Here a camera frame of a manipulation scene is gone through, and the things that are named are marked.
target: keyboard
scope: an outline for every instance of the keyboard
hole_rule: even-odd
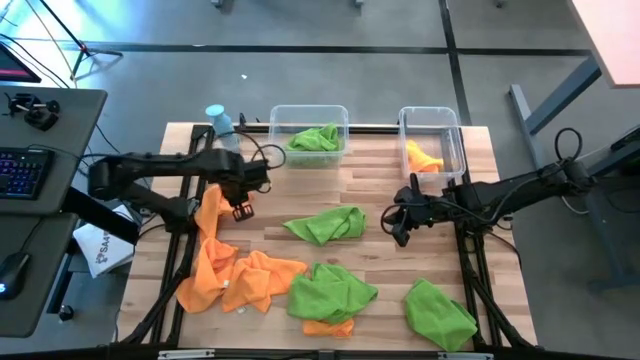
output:
[[[38,199],[53,156],[51,150],[0,148],[0,199]]]

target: clear plastic container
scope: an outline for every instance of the clear plastic container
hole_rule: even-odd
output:
[[[287,150],[286,145],[297,133],[329,124],[338,129],[339,151]],[[349,113],[340,105],[278,105],[271,109],[269,143],[285,150],[289,167],[337,168],[349,149]]]
[[[416,172],[424,182],[447,181],[462,175],[467,164],[462,150],[460,126],[456,113],[446,107],[405,107],[400,110],[400,148],[402,172],[409,178],[407,140],[415,141],[422,152],[444,160],[439,173]]]

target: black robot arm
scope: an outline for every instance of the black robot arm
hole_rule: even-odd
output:
[[[581,162],[561,160],[540,170],[496,183],[475,182],[449,187],[443,196],[423,195],[417,177],[411,174],[411,186],[404,187],[394,197],[398,210],[383,214],[382,226],[393,235],[398,245],[409,241],[409,231],[422,225],[461,221],[478,232],[495,225],[500,218],[553,196],[581,195],[595,184]],[[384,224],[392,226],[386,230]]]
[[[123,154],[106,156],[89,168],[89,195],[119,198],[158,213],[169,232],[186,232],[192,225],[193,207],[181,197],[167,198],[134,181],[149,176],[200,176],[220,185],[222,195],[234,208],[236,221],[253,216],[249,191],[269,183],[266,160],[245,162],[242,155],[225,149],[207,149],[194,155]]]

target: paper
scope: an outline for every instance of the paper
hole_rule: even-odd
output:
[[[118,206],[113,212],[129,220],[133,219],[124,205]],[[89,272],[94,279],[133,260],[134,248],[132,244],[94,225],[86,224],[76,229],[73,232],[73,237],[87,259]]]

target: concrete floor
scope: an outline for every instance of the concrete floor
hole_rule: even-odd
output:
[[[437,0],[367,0],[361,11],[351,8],[347,0],[235,0],[222,13],[208,0],[185,4],[52,2],[83,40],[446,47]],[[24,6],[14,5],[7,18],[21,26],[3,23],[0,31],[21,38],[46,38]],[[448,7],[461,48],[587,48],[587,39],[564,1],[509,0],[507,7],[496,9],[490,0],[449,0]],[[52,19],[45,20],[56,29]],[[68,39],[60,29],[54,34]],[[56,72],[67,73],[52,44],[24,44]],[[67,52],[67,57],[75,59],[75,53]],[[447,55],[128,52],[110,66],[112,57],[99,55],[96,60],[92,73],[79,86],[107,90],[100,125],[123,151],[157,151],[167,122],[205,121],[204,108],[218,102],[234,117],[242,111],[250,119],[265,120],[269,109],[282,103],[339,103],[358,123],[395,123],[398,109],[407,105],[449,106],[458,111]],[[533,170],[506,95],[509,85],[521,84],[534,108],[582,60],[460,56],[471,122],[489,127],[501,176]],[[89,72],[93,61],[85,61],[80,73]],[[581,131],[583,153],[588,153],[638,124],[634,116],[638,100],[639,91],[610,90],[603,79],[598,80],[540,133],[549,160],[560,128],[573,126]],[[120,127],[127,131],[119,132]],[[109,151],[99,135],[94,135],[91,146],[96,152]],[[563,146],[570,151],[571,141]],[[585,161],[592,163],[603,155]],[[84,186],[82,179],[74,184]],[[618,217],[617,234],[631,240],[628,251],[635,253],[637,216],[617,216],[604,202],[603,211],[611,219]],[[635,341],[640,332],[640,288],[601,295],[587,291],[589,281],[607,278],[608,268],[586,217],[572,214],[559,199],[550,199],[516,214],[514,233],[540,345],[557,351],[640,357]],[[52,315],[44,315],[34,337],[0,339],[0,349],[22,352],[108,342],[113,332],[111,316],[119,307],[124,282],[118,275],[100,280],[74,276],[69,302],[84,316],[74,324],[58,324]],[[97,316],[105,311],[110,314],[107,320]]]

